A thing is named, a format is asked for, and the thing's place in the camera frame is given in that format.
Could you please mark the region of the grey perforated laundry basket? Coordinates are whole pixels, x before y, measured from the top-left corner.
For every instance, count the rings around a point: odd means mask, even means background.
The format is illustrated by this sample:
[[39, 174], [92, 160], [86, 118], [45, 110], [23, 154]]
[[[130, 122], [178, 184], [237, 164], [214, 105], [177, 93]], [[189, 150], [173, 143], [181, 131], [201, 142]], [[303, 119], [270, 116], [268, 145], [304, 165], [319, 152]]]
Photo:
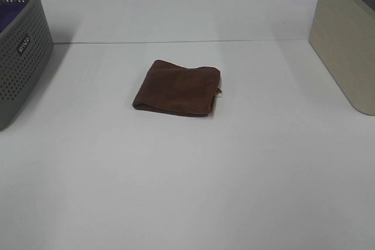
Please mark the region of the grey perforated laundry basket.
[[26, 6], [1, 32], [1, 128], [13, 121], [48, 64], [53, 40], [41, 0]]

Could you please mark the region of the purple cloth in basket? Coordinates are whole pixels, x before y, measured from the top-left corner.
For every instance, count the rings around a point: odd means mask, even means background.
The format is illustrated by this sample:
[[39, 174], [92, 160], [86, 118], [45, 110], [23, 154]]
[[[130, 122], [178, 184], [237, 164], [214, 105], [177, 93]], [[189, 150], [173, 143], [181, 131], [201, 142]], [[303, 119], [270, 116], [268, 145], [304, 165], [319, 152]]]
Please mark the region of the purple cloth in basket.
[[7, 2], [1, 4], [0, 31], [2, 32], [26, 6], [23, 2]]

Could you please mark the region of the brown towel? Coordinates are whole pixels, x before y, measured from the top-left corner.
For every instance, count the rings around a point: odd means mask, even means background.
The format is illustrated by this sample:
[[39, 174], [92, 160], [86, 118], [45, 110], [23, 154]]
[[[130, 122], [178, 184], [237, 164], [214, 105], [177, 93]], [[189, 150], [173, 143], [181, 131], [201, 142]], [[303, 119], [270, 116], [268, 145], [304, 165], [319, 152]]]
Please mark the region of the brown towel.
[[185, 68], [155, 60], [137, 92], [137, 110], [184, 117], [206, 117], [213, 111], [220, 70], [214, 67]]

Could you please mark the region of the beige storage bin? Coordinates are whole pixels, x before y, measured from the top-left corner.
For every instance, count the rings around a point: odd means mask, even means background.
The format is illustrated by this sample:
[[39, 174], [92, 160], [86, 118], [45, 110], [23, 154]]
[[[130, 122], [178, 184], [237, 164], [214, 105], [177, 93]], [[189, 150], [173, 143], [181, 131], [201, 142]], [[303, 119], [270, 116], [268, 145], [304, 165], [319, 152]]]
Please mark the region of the beige storage bin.
[[352, 107], [374, 115], [374, 0], [318, 0], [309, 43]]

